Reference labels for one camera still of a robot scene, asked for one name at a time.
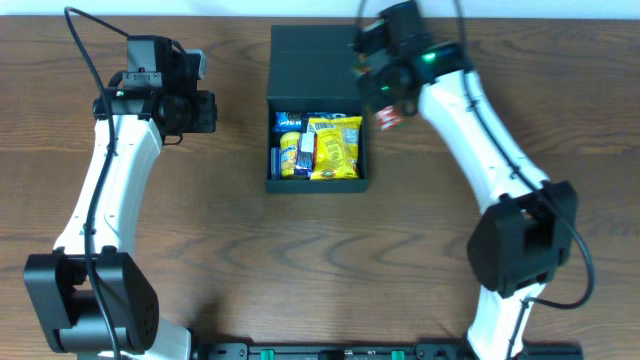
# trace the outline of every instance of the wooden table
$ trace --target wooden table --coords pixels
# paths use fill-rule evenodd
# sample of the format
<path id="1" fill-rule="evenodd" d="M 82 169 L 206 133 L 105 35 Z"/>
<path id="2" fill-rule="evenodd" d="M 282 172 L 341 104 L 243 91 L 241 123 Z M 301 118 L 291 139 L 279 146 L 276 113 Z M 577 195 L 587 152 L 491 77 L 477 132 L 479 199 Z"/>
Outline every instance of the wooden table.
<path id="1" fill-rule="evenodd" d="M 207 340 L 413 342 L 459 337 L 478 283 L 466 243 L 478 219 L 467 181 L 426 123 L 370 133 L 365 194 L 264 192 L 271 24 L 328 19 L 110 18 L 209 57 L 218 131 L 166 148 L 147 184 L 137 262 L 162 315 Z M 103 79 L 126 68 L 122 38 L 77 19 Z M 451 20 L 430 22 L 441 40 Z M 536 307 L 526 338 L 580 341 L 588 359 L 640 356 L 640 23 L 470 20 L 471 55 L 516 140 L 570 179 L 597 266 L 588 306 Z M 51 250 L 93 148 L 97 96 L 62 17 L 0 18 L 0 358 L 56 359 L 22 281 Z M 584 289 L 574 247 L 544 293 Z"/>

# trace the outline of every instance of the chip bag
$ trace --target chip bag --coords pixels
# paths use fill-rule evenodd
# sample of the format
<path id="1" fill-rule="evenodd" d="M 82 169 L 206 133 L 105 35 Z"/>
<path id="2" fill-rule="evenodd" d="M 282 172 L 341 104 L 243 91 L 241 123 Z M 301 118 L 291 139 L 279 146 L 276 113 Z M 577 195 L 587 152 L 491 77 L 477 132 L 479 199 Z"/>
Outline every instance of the chip bag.
<path id="1" fill-rule="evenodd" d="M 310 118 L 317 136 L 316 164 L 311 180 L 357 179 L 361 116 Z"/>

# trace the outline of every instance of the white backdrop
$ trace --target white backdrop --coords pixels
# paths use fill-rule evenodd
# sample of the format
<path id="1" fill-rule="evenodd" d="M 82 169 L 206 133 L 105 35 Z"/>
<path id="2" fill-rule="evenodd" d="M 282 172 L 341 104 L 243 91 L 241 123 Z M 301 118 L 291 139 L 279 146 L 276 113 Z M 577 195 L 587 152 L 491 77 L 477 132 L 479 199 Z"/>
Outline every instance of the white backdrop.
<path id="1" fill-rule="evenodd" d="M 101 15 L 353 17 L 360 0 L 0 0 L 0 15 L 60 15 L 66 5 Z M 368 0 L 365 15 L 399 0 Z M 427 17 L 453 16 L 452 0 L 419 0 Z M 640 0 L 462 0 L 468 17 L 640 19 Z"/>

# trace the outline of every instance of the yellow can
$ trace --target yellow can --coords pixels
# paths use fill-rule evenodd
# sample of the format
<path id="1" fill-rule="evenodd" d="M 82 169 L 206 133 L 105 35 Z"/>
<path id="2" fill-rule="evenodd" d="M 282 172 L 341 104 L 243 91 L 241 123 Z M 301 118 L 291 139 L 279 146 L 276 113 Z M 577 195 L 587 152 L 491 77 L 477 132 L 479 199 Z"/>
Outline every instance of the yellow can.
<path id="1" fill-rule="evenodd" d="M 300 133 L 297 131 L 288 132 L 280 138 L 280 174 L 283 179 L 293 176 L 299 141 Z"/>

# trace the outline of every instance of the box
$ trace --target box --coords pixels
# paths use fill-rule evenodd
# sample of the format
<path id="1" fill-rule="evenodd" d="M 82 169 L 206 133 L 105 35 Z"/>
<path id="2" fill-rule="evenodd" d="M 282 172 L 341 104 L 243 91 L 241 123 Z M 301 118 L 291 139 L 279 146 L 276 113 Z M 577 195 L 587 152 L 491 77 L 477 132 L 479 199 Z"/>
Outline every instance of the box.
<path id="1" fill-rule="evenodd" d="M 267 106 L 268 193 L 364 192 L 367 177 L 367 132 L 363 119 L 358 141 L 358 174 L 350 180 L 271 179 L 271 148 L 280 146 L 281 133 L 273 132 L 277 111 L 326 111 L 362 115 L 362 99 L 352 68 L 357 54 L 351 44 L 353 25 L 274 25 L 271 27 L 271 63 Z"/>

